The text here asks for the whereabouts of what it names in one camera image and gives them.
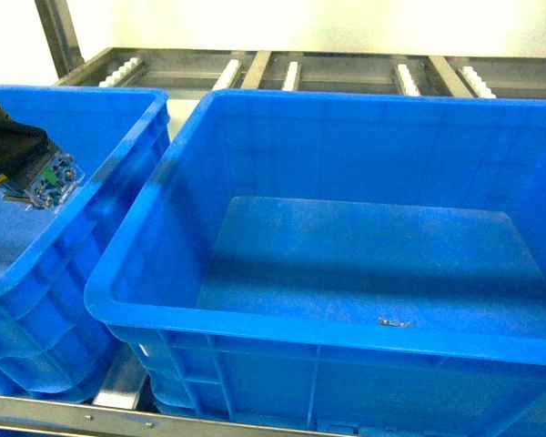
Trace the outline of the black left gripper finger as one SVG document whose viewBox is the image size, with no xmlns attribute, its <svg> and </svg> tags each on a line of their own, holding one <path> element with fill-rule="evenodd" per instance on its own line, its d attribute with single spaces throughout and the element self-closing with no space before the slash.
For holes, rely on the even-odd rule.
<svg viewBox="0 0 546 437">
<path fill-rule="evenodd" d="M 0 117 L 0 180 L 26 189 L 51 161 L 57 146 L 40 127 Z"/>
</svg>

